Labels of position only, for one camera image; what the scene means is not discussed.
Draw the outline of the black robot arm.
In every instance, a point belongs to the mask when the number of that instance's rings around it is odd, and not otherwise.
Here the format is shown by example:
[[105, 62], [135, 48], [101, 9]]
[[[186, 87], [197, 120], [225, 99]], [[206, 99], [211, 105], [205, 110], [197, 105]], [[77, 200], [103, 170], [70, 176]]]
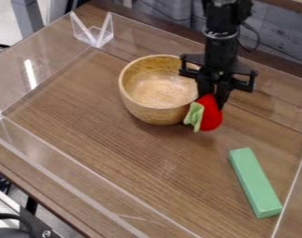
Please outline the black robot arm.
[[253, 92], [258, 71], [239, 61], [239, 27], [251, 16], [251, 0], [202, 0], [205, 52], [182, 54], [179, 74], [197, 82], [198, 95], [215, 96], [223, 108], [234, 89]]

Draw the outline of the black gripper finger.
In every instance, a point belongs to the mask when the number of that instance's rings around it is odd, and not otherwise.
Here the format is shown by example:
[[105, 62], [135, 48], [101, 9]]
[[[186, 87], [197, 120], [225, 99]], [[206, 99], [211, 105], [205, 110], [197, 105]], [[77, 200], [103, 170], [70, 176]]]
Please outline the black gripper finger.
[[197, 86], [199, 97], [203, 97], [205, 95], [211, 94], [214, 92], [214, 84], [201, 75], [198, 76]]
[[223, 104], [227, 102], [231, 92], [231, 86], [227, 82], [221, 82], [217, 86], [215, 99], [218, 103], [218, 109], [222, 110]]

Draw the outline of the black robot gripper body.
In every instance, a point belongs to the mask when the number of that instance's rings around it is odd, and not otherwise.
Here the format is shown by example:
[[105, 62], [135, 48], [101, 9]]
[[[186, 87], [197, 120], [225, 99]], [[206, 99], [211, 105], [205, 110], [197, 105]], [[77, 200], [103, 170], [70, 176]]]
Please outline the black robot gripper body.
[[227, 82], [231, 90], [253, 92], [258, 72], [238, 60], [238, 37], [206, 38], [205, 53], [182, 54], [179, 74], [198, 80], [203, 76], [215, 86]]

